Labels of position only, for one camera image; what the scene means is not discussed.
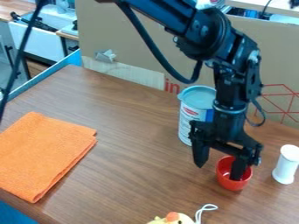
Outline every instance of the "wooden table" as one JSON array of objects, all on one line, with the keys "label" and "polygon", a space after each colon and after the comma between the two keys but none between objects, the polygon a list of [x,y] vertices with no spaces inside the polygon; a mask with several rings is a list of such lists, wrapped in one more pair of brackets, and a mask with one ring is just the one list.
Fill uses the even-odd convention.
[{"label": "wooden table", "polygon": [[[268,0],[226,0],[226,5],[242,9],[263,11],[267,2]],[[266,12],[299,18],[299,7],[291,9],[289,0],[272,0]]]},{"label": "wooden table", "polygon": [[68,66],[11,101],[1,131],[30,111],[95,128],[99,140],[38,203],[0,191],[40,223],[147,223],[169,211],[193,216],[205,203],[219,210],[204,213],[204,223],[298,223],[298,175],[281,185],[271,171],[282,145],[299,145],[299,130],[270,121],[247,127],[266,145],[262,164],[245,190],[230,192],[215,179],[224,154],[212,150],[199,169],[178,140],[173,94]]},{"label": "wooden table", "polygon": [[72,35],[72,34],[68,34],[68,33],[64,33],[62,31],[56,31],[56,35],[62,37],[62,38],[65,38],[65,39],[72,39],[72,40],[76,40],[76,41],[79,41],[79,37],[78,36],[75,36],[75,35]]},{"label": "wooden table", "polygon": [[34,3],[28,3],[22,0],[0,0],[0,21],[11,21],[10,13],[12,11],[23,16],[26,13],[34,11],[35,7],[36,5]]}]

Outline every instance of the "plush toy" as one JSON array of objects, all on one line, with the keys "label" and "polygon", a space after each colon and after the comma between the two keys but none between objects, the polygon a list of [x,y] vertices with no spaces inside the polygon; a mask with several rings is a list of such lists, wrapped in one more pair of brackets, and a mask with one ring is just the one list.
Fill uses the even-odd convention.
[{"label": "plush toy", "polygon": [[153,221],[150,221],[148,224],[200,224],[201,214],[204,211],[213,211],[216,209],[218,209],[218,207],[213,204],[204,205],[195,213],[195,222],[189,216],[183,213],[171,212],[168,213],[165,218],[161,219],[159,217],[156,217]]},{"label": "plush toy", "polygon": [[171,212],[166,215],[165,218],[160,219],[156,217],[148,224],[194,224],[195,222],[187,215],[183,213]]}]

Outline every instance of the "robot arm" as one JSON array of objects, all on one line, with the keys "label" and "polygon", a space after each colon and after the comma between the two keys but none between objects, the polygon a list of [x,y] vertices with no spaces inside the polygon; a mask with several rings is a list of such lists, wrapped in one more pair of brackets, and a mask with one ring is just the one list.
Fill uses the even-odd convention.
[{"label": "robot arm", "polygon": [[[161,65],[183,83],[196,81],[202,61],[213,68],[217,90],[213,121],[191,122],[190,139],[195,164],[202,167],[212,147],[235,156],[230,179],[239,180],[249,165],[258,165],[262,145],[243,130],[249,102],[263,114],[256,101],[262,89],[259,71],[261,56],[257,44],[232,28],[220,10],[197,10],[193,0],[97,1],[116,3]],[[169,65],[131,7],[164,25],[167,32],[176,36],[174,42],[177,47],[198,62],[190,80]]]}]

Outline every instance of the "small red cup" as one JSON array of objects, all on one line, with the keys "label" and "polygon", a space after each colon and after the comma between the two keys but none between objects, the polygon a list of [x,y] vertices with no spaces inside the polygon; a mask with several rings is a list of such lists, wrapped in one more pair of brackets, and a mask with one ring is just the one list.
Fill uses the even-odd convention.
[{"label": "small red cup", "polygon": [[239,181],[229,179],[234,159],[234,157],[223,157],[218,161],[216,167],[217,180],[227,190],[240,191],[248,184],[249,179],[253,176],[253,169],[248,166]]}]

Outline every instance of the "folded towel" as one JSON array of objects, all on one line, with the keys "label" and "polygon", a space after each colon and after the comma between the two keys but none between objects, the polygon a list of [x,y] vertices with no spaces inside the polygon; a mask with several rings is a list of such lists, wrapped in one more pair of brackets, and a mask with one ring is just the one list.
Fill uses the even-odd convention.
[{"label": "folded towel", "polygon": [[0,134],[0,188],[35,203],[96,144],[95,129],[31,112]]}]

